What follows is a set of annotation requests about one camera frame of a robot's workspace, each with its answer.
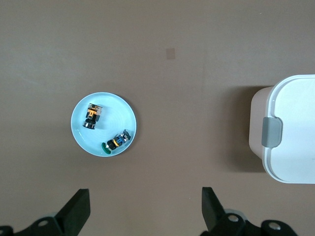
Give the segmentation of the small toy car, right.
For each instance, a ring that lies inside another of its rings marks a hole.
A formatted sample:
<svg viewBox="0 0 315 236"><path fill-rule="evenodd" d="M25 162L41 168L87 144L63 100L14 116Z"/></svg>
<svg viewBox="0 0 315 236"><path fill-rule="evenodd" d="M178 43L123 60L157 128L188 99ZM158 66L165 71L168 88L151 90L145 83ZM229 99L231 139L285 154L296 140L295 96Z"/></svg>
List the small toy car, right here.
<svg viewBox="0 0 315 236"><path fill-rule="evenodd" d="M117 148L124 146L130 140L131 135L125 129L122 132L115 135L114 138L108 140L107 142L101 143L101 147L106 154L111 154Z"/></svg>

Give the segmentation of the light blue round plate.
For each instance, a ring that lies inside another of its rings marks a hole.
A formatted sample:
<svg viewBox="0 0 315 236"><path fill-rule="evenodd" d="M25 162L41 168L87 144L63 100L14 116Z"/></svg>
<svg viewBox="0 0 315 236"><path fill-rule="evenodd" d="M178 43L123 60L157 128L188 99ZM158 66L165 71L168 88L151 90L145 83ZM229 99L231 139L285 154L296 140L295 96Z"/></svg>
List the light blue round plate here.
<svg viewBox="0 0 315 236"><path fill-rule="evenodd" d="M102 107L95 129L83 127L90 103ZM97 92L78 102L72 112L70 126L75 141L87 153L98 157L112 157L121 154L131 145L136 135L137 121L133 109L121 97L108 92ZM111 154L106 154L101 143L114 138L125 129L131 135L131 140Z"/></svg>

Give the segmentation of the orange and black switch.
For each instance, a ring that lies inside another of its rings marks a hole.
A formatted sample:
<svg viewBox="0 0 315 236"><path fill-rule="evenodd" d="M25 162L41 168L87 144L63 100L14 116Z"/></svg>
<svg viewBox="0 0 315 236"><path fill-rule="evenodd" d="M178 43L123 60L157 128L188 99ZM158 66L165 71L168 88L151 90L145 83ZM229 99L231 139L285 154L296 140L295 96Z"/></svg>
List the orange and black switch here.
<svg viewBox="0 0 315 236"><path fill-rule="evenodd" d="M90 103L87 108L87 113L85 116L86 119L83 122L83 127L88 129L95 129L96 123L99 121L101 112L101 106Z"/></svg>

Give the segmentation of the white lidded lunch box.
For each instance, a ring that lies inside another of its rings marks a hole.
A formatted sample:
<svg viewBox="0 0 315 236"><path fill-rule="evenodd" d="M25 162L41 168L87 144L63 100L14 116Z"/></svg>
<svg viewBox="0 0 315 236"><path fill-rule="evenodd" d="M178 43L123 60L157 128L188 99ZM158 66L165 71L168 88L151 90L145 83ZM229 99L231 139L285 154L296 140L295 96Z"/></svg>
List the white lidded lunch box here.
<svg viewBox="0 0 315 236"><path fill-rule="evenodd" d="M273 179L315 184L315 74L288 77L253 96L249 146Z"/></svg>

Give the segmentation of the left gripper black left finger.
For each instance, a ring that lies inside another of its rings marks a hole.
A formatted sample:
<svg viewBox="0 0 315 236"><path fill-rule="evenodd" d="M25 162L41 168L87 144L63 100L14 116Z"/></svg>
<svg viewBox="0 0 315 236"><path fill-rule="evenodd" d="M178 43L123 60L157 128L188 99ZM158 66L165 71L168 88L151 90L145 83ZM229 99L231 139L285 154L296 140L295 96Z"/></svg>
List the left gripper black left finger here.
<svg viewBox="0 0 315 236"><path fill-rule="evenodd" d="M0 226L0 236L78 236L89 216L89 189L79 189L55 216L40 218L19 232Z"/></svg>

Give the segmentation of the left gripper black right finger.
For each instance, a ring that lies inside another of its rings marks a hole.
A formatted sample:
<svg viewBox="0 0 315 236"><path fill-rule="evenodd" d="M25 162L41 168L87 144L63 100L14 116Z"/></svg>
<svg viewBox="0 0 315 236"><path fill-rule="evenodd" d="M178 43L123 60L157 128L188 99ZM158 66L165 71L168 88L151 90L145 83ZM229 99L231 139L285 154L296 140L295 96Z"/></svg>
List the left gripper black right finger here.
<svg viewBox="0 0 315 236"><path fill-rule="evenodd" d="M202 215L207 230L200 236L298 236L282 221L265 220L256 226L241 212L225 210L211 187L202 188Z"/></svg>

